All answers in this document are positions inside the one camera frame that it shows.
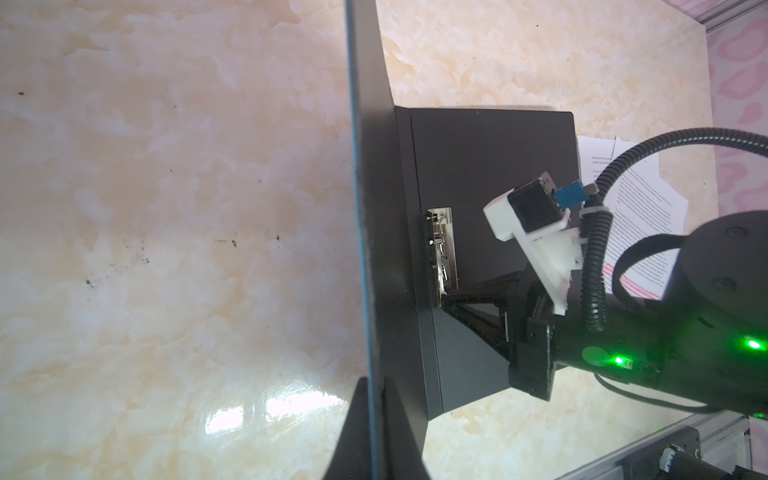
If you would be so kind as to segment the blue folder with black inside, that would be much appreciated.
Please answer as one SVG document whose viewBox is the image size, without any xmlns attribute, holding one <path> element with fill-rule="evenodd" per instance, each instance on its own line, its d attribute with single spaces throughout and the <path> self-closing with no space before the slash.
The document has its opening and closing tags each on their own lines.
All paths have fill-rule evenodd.
<svg viewBox="0 0 768 480">
<path fill-rule="evenodd" d="M 575 121 L 554 109 L 399 106 L 375 3 L 345 13 L 369 374 L 327 477 L 423 479 L 431 420 L 509 387 L 551 395 L 544 277 L 495 238 L 483 207 L 545 172 L 573 180 Z"/>
</svg>

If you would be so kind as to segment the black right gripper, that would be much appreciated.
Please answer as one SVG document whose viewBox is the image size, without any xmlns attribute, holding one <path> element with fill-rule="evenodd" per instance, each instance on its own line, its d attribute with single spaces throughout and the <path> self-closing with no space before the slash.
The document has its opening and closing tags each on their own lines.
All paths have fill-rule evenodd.
<svg viewBox="0 0 768 480">
<path fill-rule="evenodd" d="M 505 313 L 496 305 L 504 306 L 506 302 Z M 533 269 L 449 291 L 441 296 L 440 306 L 509 360 L 508 377 L 513 389 L 550 400 L 556 371 L 553 306 Z"/>
</svg>

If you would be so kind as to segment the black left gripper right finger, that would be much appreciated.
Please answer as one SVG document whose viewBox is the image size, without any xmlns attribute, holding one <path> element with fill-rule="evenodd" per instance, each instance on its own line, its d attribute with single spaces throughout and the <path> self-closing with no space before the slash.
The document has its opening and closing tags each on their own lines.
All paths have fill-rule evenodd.
<svg viewBox="0 0 768 480">
<path fill-rule="evenodd" d="M 430 478 L 407 418 L 396 384 L 387 377 L 383 391 L 384 451 L 386 479 Z"/>
</svg>

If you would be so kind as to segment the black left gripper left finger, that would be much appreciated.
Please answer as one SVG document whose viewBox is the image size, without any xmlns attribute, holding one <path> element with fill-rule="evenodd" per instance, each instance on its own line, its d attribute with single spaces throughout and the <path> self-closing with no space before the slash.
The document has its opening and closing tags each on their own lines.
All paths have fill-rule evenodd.
<svg viewBox="0 0 768 480">
<path fill-rule="evenodd" d="M 361 377 L 355 386 L 349 410 L 324 479 L 368 480 L 371 478 L 368 378 Z"/>
</svg>

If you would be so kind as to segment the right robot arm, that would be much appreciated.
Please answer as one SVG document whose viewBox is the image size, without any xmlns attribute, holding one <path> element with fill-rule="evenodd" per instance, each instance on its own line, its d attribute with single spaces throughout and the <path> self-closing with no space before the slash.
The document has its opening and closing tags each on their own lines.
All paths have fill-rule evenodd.
<svg viewBox="0 0 768 480">
<path fill-rule="evenodd" d="M 661 300 L 608 296 L 603 330 L 580 319 L 579 290 L 557 315 L 532 269 L 457 290 L 443 310 L 508 364 L 511 387 L 549 400 L 567 366 L 627 395 L 641 386 L 688 400 L 688 410 L 767 412 L 767 214 L 736 213 L 687 236 L 656 235 L 625 253 L 627 269 L 667 250 L 678 257 Z"/>
</svg>

